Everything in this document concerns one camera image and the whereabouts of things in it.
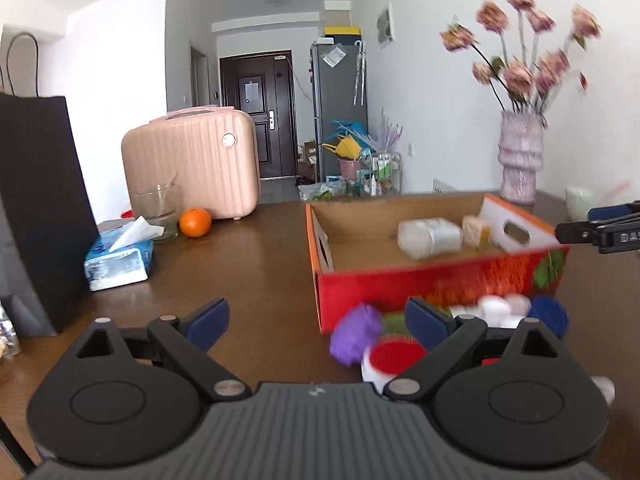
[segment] door frame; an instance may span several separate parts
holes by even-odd
[[[292,145],[294,147],[292,157],[293,157],[293,167],[296,168],[296,174],[298,173],[298,119],[296,117],[296,88],[294,85],[294,75],[293,75],[293,60],[292,53],[290,50],[273,50],[268,52],[256,52],[254,54],[241,54],[239,56],[226,56],[218,59],[219,63],[219,71],[220,71],[220,102],[222,106],[229,106],[228,104],[228,95],[226,93],[226,70],[225,65],[227,63],[235,62],[238,59],[251,59],[254,57],[275,57],[275,56],[284,56],[289,60],[287,64],[287,82],[289,83],[289,116],[290,116],[290,130],[291,130],[291,140]]]
[[[193,43],[189,42],[189,59],[190,59],[190,83],[191,83],[191,106],[204,106],[211,104],[211,80],[209,75],[209,57],[206,54],[195,46]],[[200,102],[200,78],[198,76],[199,66],[198,64],[204,61],[206,63],[207,69],[207,96],[208,99],[205,99],[206,103]]]

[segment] red lid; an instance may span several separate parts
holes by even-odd
[[[388,375],[398,375],[427,355],[427,351],[410,337],[390,336],[380,339],[369,355],[371,367]]]

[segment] flower vase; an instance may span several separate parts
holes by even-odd
[[[504,166],[500,196],[509,202],[536,200],[536,172],[542,169],[543,125],[538,114],[503,112],[498,161]]]

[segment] cardboard box on floor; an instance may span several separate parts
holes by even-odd
[[[306,176],[312,180],[318,181],[316,175],[316,157],[318,146],[314,140],[305,142],[302,145],[302,159],[298,161],[298,176]]]
[[[398,248],[403,220],[441,217],[461,225],[466,215],[491,223],[490,247],[419,261]],[[394,312],[412,296],[449,306],[487,294],[552,294],[568,253],[551,225],[484,193],[308,203],[306,229],[323,333],[361,302]]]

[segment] refrigerator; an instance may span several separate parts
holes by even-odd
[[[325,62],[322,55],[332,51],[336,45],[313,44],[311,46],[311,84],[314,89],[320,182],[324,182],[327,175],[340,175],[338,157],[321,147],[321,144],[336,130],[332,121],[359,122],[367,129],[367,94],[365,90],[364,105],[360,105],[361,82],[358,83],[358,100],[356,105],[353,105],[358,48],[353,45],[339,46],[346,56],[334,67]]]

